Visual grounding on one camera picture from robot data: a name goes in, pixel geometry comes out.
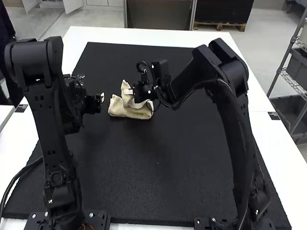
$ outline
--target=gray wall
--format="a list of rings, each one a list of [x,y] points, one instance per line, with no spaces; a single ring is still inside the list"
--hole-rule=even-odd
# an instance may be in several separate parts
[[[254,0],[254,8],[281,10],[285,0]]]

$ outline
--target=label sticker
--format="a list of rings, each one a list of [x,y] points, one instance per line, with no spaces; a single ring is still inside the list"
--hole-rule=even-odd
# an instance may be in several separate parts
[[[15,110],[15,113],[23,113],[27,107],[28,104],[20,104]]]
[[[268,112],[272,120],[280,120],[278,114],[276,112]]]

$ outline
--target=cloth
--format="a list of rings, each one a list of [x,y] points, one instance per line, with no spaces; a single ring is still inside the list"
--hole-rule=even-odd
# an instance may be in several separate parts
[[[111,116],[123,116],[141,120],[147,120],[152,117],[154,114],[153,102],[135,103],[131,87],[125,80],[123,80],[120,89],[121,97],[113,94],[110,100],[108,113]]]

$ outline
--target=shelf rack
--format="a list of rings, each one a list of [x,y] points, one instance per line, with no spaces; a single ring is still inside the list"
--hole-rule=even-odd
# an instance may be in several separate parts
[[[284,57],[276,71],[276,74],[274,76],[274,79],[272,81],[272,84],[268,90],[267,93],[267,97],[270,97],[270,94],[277,82],[277,79],[281,76],[282,78],[285,79],[285,81],[305,100],[305,105],[303,106],[301,112],[298,114],[296,120],[293,122],[293,124],[291,125],[291,127],[289,128],[289,133],[292,137],[297,136],[296,134],[294,134],[294,130],[296,129],[296,127],[298,126],[298,124],[301,122],[303,116],[305,115],[305,113],[307,112],[307,91],[305,89],[303,89],[303,87],[301,87],[288,73],[287,73],[287,68],[284,66],[290,51],[293,47],[294,44],[297,44],[300,48],[302,48],[304,51],[307,52],[307,46],[299,40],[299,36],[298,33],[301,30],[301,28],[304,26],[304,22],[305,19],[307,17],[307,7],[304,10],[304,13],[300,19],[300,22],[297,25],[297,28],[293,34],[293,36],[291,37],[290,40],[290,44],[284,54]]]

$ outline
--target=white table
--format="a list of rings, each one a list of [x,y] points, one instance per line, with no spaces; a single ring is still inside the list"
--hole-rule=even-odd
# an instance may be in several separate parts
[[[14,111],[15,107],[12,105],[0,105],[0,134]]]
[[[222,38],[241,57],[242,54],[229,33],[70,27],[63,38],[63,73],[72,73],[87,42],[152,46],[196,47]],[[274,111],[255,76],[249,70],[249,111],[253,134],[273,180],[293,230],[306,228],[307,164],[281,121],[271,120]],[[14,129],[21,127],[20,133]],[[23,114],[13,114],[0,138],[0,196],[9,180],[24,166],[32,154],[38,136],[29,108]],[[18,146],[12,140],[18,135]],[[6,219],[0,230],[22,230],[26,220]],[[112,224],[111,229],[186,229],[182,227]]]

